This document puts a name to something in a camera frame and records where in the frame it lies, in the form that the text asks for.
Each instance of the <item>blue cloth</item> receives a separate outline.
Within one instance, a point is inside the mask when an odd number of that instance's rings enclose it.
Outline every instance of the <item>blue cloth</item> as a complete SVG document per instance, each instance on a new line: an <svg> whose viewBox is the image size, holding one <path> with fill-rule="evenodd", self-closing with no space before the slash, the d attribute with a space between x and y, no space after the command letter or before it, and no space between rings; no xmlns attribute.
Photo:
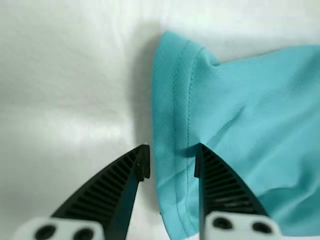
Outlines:
<svg viewBox="0 0 320 240"><path fill-rule="evenodd" d="M219 63L167 32L152 86L157 197L173 240L198 232L198 143L220 155L289 236L320 234L320 47Z"/></svg>

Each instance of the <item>white fabric backdrop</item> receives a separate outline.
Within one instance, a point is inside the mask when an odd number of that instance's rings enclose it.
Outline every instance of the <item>white fabric backdrop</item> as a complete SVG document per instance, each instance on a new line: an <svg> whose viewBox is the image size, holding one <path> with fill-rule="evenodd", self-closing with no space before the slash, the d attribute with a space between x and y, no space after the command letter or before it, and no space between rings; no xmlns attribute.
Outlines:
<svg viewBox="0 0 320 240"><path fill-rule="evenodd" d="M320 44L320 2L0 1L1 239L152 144L152 60L165 30L229 61ZM168 239L154 177L138 189L129 240Z"/></svg>

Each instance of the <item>stitched seam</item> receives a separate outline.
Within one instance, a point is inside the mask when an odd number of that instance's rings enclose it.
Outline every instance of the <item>stitched seam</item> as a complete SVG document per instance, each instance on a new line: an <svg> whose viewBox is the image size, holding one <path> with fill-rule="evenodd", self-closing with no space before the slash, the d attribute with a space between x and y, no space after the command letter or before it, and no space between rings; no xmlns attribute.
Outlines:
<svg viewBox="0 0 320 240"><path fill-rule="evenodd" d="M179 68L180 68L180 64L181 64L181 58L182 58L182 55L183 53L185 52L186 48L187 48L187 45L189 44L190 41L187 41L186 44L184 45L181 53L179 54L179 57L177 59L177 62L176 62L176 67L175 67L175 71L174 71L174 75L173 75L173 89L172 89L172 92L173 92L173 166L174 166L174 190L175 190L175 202L176 202L176 212L178 214L178 218L180 220L180 223L181 223L181 226L184 230L184 233L185 233L185 236L188 237L188 234L187 234L187 230L182 222L182 219L181 219L181 216L180 216L180 213L179 213L179 208L178 208L178 193L177 193L177 177L176 177L176 174L177 174L177 162L176 162L176 153L177 153L177 149L176 149L176 145L177 145L177 138L176 138L176 111L177 111L177 98L176 98L176 87L177 87L177 76L178 76L178 71L179 71Z"/></svg>
<svg viewBox="0 0 320 240"><path fill-rule="evenodd" d="M187 127L186 127L186 139L187 139L187 142L186 142L186 150L188 151L189 150L189 147L190 147L190 105L191 105L191 91L192 91L192 87L193 87L193 80L194 80L194 73L195 73L195 67L196 67L196 63L198 61L198 57L201 53L201 51L204 49L204 47L202 47L198 53L195 55L195 58L194 58L194 61L193 61L193 65L192 65L192 69L191 69L191 78L190 78L190 83L189 83L189 90L188 90L188 105L187 105ZM186 161L186 196L185 196L185 202L184 202L184 205L185 205L185 209L186 209L186 213L189 217L189 220L191 222L191 225L194 229L194 231L197 231L196 230L196 227L194 225L194 223L192 222L191 220L191 216L189 214L189 211L188 211L188 208L187 208L187 201L188 201L188 194L189 194L189 174L188 174L188 159Z"/></svg>

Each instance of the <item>teal shirt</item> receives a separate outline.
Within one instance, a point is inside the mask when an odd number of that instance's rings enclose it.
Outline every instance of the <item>teal shirt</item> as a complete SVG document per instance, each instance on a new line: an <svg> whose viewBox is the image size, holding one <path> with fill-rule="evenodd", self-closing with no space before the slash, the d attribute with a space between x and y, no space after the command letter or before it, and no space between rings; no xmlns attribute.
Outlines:
<svg viewBox="0 0 320 240"><path fill-rule="evenodd" d="M198 143L242 177L284 235L320 235L319 46L219 63L167 32L154 58L152 109L157 196L171 239L198 232Z"/></svg>

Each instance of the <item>white surface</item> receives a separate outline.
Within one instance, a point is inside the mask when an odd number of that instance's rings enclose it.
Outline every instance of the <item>white surface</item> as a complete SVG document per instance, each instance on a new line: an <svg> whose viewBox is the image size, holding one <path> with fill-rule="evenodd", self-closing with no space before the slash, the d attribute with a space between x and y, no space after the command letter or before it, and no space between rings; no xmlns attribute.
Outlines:
<svg viewBox="0 0 320 240"><path fill-rule="evenodd" d="M152 143L152 59L173 30L221 61L320 44L318 0L1 0L0 235ZM128 239L168 239L154 177Z"/></svg>

